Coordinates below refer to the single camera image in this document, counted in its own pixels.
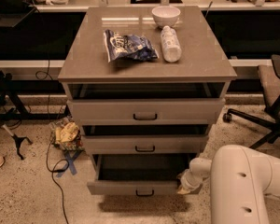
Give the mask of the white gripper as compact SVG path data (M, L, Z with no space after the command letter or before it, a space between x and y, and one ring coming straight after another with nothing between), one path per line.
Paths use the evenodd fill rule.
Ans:
M208 172L196 172L186 169L183 173L176 176L181 183L176 193L180 195L190 194L190 191L196 190L208 176Z

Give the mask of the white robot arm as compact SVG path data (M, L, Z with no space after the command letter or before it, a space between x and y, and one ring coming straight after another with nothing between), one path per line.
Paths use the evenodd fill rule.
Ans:
M211 160L195 158L177 178L179 194L210 179L212 224L270 224L264 199L280 200L280 159L248 147L226 145Z

